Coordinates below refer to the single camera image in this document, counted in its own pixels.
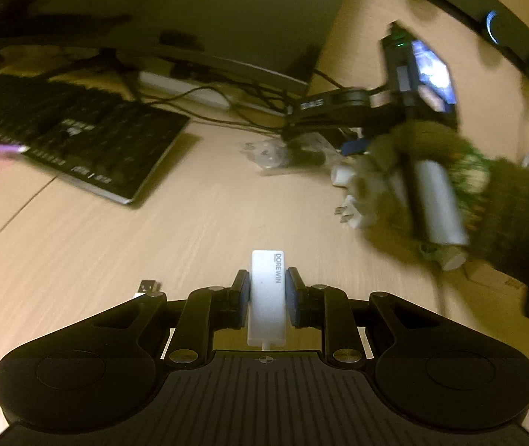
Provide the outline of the white USB hub adapter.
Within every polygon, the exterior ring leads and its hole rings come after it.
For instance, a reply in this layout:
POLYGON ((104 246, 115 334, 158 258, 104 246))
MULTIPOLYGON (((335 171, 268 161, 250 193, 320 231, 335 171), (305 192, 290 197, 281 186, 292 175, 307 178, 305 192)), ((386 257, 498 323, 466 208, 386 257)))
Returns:
POLYGON ((250 265, 247 344, 261 350, 285 346, 287 302, 284 252, 254 250, 250 265))

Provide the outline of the white power adapter plug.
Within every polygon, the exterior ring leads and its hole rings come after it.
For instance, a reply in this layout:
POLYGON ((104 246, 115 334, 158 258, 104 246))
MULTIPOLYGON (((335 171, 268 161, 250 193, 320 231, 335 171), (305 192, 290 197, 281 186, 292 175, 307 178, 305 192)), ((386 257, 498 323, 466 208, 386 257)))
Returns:
POLYGON ((373 227, 378 222, 380 202, 386 192, 381 174, 369 167, 340 163, 331 171, 331 182, 346 191, 335 214, 354 230, 373 227))

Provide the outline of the silver cylinder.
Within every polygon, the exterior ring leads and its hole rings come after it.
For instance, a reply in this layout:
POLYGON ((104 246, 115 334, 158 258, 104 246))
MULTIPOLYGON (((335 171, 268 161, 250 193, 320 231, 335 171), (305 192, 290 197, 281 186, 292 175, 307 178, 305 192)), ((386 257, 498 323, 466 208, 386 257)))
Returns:
POLYGON ((446 169, 438 162, 413 162, 413 177, 428 241, 440 246, 469 244, 462 214, 446 169))

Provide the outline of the clear plastic bag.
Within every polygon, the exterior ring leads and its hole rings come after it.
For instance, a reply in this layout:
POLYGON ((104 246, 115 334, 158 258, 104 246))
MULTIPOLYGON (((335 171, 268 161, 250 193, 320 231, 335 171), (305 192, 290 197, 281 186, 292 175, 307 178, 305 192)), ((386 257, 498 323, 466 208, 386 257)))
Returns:
POLYGON ((303 172, 325 165, 324 146, 313 134, 288 141, 270 138, 243 145, 241 152, 266 175, 303 172))

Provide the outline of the black keyboard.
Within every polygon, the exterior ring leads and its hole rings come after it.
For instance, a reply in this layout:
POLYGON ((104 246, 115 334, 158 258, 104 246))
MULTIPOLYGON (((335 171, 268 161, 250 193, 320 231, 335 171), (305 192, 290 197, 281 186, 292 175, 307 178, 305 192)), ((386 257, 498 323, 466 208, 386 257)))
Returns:
POLYGON ((116 203, 133 203, 188 122, 118 93, 0 75, 0 145, 116 203))

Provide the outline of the white power strip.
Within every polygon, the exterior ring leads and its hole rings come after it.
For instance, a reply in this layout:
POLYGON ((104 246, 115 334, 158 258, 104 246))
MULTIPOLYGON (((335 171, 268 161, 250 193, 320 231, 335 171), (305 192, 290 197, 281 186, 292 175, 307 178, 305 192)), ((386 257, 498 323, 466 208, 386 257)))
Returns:
POLYGON ((176 99, 190 99, 202 105, 228 111, 231 104, 218 89, 210 85, 196 85, 149 71, 140 71, 138 82, 147 89, 161 91, 176 99))

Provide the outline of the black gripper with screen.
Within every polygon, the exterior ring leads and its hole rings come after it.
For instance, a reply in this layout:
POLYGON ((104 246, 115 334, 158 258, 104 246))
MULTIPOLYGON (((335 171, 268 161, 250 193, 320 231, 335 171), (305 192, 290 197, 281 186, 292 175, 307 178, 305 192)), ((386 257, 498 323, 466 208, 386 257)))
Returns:
POLYGON ((386 82, 373 89, 339 88, 295 101, 281 136, 359 129, 375 137, 408 120, 458 129, 457 97, 448 65, 398 22, 381 40, 386 82))

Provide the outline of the dark computer monitor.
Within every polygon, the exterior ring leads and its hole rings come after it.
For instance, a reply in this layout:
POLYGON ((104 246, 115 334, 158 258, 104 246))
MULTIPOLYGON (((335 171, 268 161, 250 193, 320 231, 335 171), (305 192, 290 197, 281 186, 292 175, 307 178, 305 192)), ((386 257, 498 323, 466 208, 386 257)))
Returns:
POLYGON ((343 0, 0 0, 0 42, 113 48, 304 93, 343 0))

